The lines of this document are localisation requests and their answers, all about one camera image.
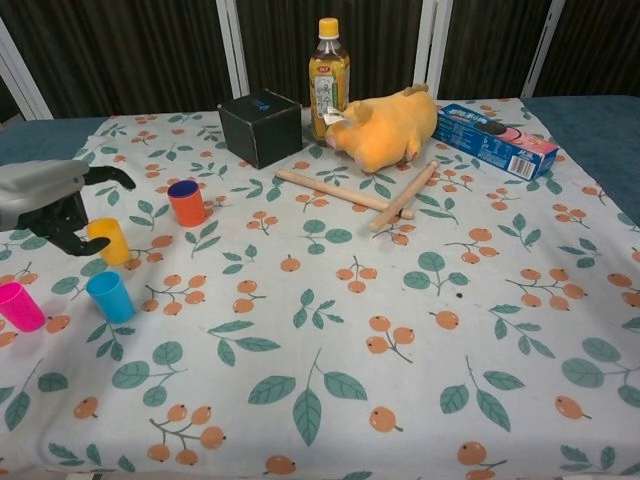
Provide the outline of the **yellow plastic cup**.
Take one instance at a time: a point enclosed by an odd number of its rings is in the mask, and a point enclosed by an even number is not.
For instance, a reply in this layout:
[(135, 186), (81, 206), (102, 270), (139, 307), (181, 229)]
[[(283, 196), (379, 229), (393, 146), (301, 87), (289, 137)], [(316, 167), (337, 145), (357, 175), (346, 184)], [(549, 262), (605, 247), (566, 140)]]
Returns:
[(102, 259), (109, 266), (118, 266), (129, 260), (130, 252), (126, 237), (115, 218), (101, 218), (87, 226), (88, 237), (93, 240), (107, 238), (109, 243), (100, 251)]

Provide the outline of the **pink plastic cup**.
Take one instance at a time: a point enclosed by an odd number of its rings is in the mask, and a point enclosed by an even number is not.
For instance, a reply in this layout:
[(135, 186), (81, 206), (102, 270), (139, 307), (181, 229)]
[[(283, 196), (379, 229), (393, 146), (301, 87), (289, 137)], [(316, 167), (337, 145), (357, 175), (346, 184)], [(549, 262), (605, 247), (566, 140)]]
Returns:
[(25, 333), (39, 330), (46, 323), (40, 306), (18, 282), (0, 285), (0, 314)]

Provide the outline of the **dark folding screen panel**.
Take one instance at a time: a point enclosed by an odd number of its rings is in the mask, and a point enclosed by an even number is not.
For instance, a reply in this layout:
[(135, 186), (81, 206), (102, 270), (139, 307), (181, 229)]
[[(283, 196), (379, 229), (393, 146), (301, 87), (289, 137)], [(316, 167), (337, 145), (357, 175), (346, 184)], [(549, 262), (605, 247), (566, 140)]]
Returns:
[(349, 98), (392, 94), (414, 83), (421, 16), (431, 0), (236, 0), (251, 90), (267, 88), (308, 107), (308, 64), (318, 22), (334, 17), (350, 56)]
[(520, 97), (550, 4), (453, 0), (438, 97)]
[(640, 97), (640, 0), (565, 0), (534, 94)]
[(211, 111), (232, 98), (216, 0), (0, 0), (55, 118)]

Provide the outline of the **yellow-capped tea bottle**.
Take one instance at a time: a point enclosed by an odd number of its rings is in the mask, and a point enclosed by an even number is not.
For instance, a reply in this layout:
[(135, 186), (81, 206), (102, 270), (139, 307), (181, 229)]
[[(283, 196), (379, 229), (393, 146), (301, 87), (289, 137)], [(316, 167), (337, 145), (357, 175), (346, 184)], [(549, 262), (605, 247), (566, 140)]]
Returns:
[(339, 21), (335, 17), (318, 22), (318, 44), (309, 65), (309, 90), (313, 137), (325, 140), (324, 115), (332, 107), (343, 110), (349, 97), (350, 57), (340, 42)]

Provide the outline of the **black cardboard box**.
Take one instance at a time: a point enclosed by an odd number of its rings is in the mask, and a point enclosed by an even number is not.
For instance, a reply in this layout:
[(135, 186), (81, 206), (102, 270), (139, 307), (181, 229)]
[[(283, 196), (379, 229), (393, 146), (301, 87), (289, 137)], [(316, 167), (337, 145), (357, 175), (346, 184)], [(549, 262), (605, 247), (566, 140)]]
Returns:
[(256, 169), (302, 149), (302, 107), (269, 89), (218, 107), (227, 149)]

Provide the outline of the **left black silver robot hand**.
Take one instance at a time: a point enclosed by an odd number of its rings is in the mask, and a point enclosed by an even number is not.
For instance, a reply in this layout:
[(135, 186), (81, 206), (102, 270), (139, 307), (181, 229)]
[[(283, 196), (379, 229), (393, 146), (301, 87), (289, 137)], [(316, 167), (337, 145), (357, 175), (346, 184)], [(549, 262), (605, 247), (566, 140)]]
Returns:
[(94, 255), (110, 243), (106, 237), (83, 240), (76, 232), (88, 225), (81, 190), (115, 181), (136, 188), (123, 170), (92, 167), (82, 160), (37, 160), (0, 166), (0, 232), (29, 230), (72, 256)]

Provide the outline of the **floral tablecloth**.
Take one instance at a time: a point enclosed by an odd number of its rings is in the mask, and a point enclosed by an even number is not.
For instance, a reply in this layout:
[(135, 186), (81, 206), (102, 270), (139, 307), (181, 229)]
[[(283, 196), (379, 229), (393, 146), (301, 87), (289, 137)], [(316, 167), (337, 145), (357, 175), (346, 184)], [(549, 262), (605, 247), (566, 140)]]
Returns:
[[(135, 308), (99, 256), (0, 233), (0, 480), (640, 480), (640, 227), (566, 153), (524, 182), (440, 143), (411, 220), (257, 170), (214, 112), (105, 119), (71, 159), (117, 219)], [(181, 226), (168, 188), (199, 184)]]

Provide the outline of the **yellow plush toy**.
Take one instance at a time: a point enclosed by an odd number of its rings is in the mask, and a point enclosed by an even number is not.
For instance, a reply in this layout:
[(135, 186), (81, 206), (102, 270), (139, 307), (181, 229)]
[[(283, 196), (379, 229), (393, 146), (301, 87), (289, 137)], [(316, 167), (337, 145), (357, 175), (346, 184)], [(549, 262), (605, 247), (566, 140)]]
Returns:
[(353, 101), (341, 115), (328, 126), (325, 141), (365, 173), (414, 160), (437, 125), (437, 107), (426, 83)]

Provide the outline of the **light blue plastic cup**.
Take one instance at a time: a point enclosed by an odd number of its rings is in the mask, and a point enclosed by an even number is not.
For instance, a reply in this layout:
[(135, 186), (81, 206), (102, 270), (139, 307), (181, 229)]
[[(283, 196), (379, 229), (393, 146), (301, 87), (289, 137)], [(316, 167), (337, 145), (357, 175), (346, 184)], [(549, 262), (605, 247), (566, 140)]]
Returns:
[(86, 290), (109, 323), (123, 324), (134, 316), (132, 300), (117, 272), (104, 271), (93, 276)]

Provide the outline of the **long wooden stick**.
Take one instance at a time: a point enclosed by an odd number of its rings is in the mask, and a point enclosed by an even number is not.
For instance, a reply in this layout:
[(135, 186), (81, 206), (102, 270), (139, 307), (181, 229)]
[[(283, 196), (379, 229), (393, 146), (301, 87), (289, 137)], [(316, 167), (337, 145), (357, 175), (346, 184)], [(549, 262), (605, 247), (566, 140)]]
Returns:
[(324, 183), (320, 180), (313, 179), (304, 175), (297, 174), (289, 170), (278, 170), (276, 176), (282, 180), (307, 187), (312, 190), (320, 191), (329, 194), (333, 197), (350, 201), (355, 204), (366, 206), (376, 211), (383, 211), (390, 203), (382, 200), (378, 200), (373, 197), (366, 196), (362, 193), (358, 193), (352, 190), (348, 190), (342, 187)]

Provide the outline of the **teal blue table cover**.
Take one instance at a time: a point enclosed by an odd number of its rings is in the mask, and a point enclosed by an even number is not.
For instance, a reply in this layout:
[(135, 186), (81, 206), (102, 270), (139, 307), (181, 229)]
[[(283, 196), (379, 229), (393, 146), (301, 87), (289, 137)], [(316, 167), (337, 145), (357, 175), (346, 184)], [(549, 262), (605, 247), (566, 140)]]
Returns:
[[(640, 97), (551, 96), (521, 102), (640, 227)], [(0, 166), (71, 159), (104, 121), (85, 117), (14, 124), (0, 131)]]

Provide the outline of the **short wooden stick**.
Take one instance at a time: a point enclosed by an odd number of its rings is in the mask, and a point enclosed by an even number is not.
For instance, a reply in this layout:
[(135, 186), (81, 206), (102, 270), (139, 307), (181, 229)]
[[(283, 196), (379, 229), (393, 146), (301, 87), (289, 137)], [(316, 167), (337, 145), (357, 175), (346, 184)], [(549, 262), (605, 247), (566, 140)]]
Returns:
[(397, 196), (378, 216), (369, 224), (369, 230), (373, 233), (379, 232), (387, 222), (399, 214), (433, 176), (439, 167), (440, 162), (433, 160), (429, 165), (417, 175), (413, 181)]

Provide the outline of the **orange plastic cup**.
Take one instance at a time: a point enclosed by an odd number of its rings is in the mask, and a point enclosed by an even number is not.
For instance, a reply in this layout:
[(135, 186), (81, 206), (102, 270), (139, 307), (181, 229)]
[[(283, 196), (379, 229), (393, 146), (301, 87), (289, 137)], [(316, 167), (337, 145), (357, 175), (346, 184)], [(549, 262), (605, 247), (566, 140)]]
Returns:
[(178, 181), (168, 188), (167, 195), (181, 226), (191, 228), (204, 222), (206, 211), (198, 183)]

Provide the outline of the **blue cookie box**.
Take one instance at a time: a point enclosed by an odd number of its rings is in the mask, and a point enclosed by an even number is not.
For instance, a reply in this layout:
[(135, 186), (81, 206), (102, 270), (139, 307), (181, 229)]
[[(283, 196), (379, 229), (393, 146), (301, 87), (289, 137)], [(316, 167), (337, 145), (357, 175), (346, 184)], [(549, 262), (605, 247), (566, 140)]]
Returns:
[(559, 150), (552, 142), (458, 104), (439, 110), (433, 138), (525, 181), (547, 173)]

